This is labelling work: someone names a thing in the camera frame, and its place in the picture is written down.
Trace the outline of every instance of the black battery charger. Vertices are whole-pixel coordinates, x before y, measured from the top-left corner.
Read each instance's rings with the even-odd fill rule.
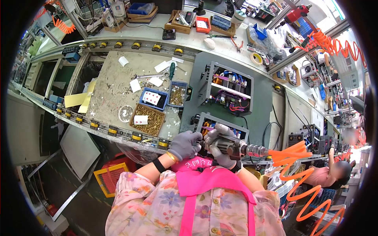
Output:
[[[175,29],[165,29],[163,30],[163,40],[175,40],[176,31]]]

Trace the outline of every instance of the gold bracelet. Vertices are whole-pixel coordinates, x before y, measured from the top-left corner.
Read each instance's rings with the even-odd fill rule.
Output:
[[[170,158],[172,158],[172,160],[173,160],[174,162],[178,163],[178,161],[176,160],[176,158],[175,158],[170,152],[167,151],[167,154],[168,154],[168,156],[169,156]]]

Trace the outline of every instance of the pink apron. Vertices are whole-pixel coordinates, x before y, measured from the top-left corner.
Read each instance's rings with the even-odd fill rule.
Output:
[[[228,188],[241,191],[248,201],[248,235],[255,236],[255,218],[253,206],[256,202],[251,191],[241,180],[226,168],[212,166],[212,160],[196,156],[193,159],[184,159],[171,168],[176,171],[176,179],[180,196],[186,196],[183,218],[181,221],[180,236],[191,236],[195,203],[198,194],[205,193],[213,188]],[[195,171],[204,168],[203,172]]]

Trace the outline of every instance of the brass screw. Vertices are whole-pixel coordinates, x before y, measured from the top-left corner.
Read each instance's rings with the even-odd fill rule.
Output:
[[[169,104],[183,106],[185,99],[185,88],[172,85],[169,97]]]
[[[164,122],[163,117],[164,114],[161,114],[157,111],[152,111],[140,104],[136,106],[135,115],[137,116],[148,116],[148,125],[134,125],[131,124],[132,127],[141,130],[145,133],[151,134],[153,136],[157,136],[159,133],[159,129],[161,124]]]

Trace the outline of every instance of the gray work glove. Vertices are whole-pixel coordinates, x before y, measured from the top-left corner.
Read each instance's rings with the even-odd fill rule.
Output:
[[[218,134],[225,134],[235,137],[234,132],[232,132],[226,125],[217,123],[214,129],[209,131],[204,137],[205,143],[209,145],[210,152],[218,164],[227,169],[231,169],[235,166],[236,161],[231,160],[229,155],[221,153],[218,147],[211,145],[217,138]]]
[[[175,155],[179,161],[187,157],[193,158],[194,154],[201,150],[201,145],[195,143],[196,140],[202,140],[202,134],[200,132],[192,133],[192,131],[188,130],[179,133],[173,138],[171,148],[168,149],[168,151]]]

